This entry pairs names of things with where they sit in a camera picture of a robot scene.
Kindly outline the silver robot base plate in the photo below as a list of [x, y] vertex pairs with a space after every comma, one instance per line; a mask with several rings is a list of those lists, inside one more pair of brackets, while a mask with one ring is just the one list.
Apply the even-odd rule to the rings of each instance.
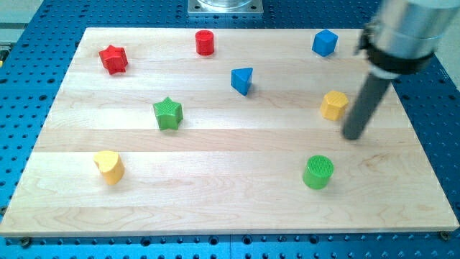
[[188, 13], [211, 14], [262, 14], [262, 0], [188, 0]]

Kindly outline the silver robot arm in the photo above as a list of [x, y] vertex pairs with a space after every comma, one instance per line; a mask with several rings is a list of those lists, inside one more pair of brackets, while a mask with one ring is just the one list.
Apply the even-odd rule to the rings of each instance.
[[365, 50], [370, 73], [391, 80], [423, 70], [431, 61], [459, 0], [386, 0], [365, 24], [357, 50]]

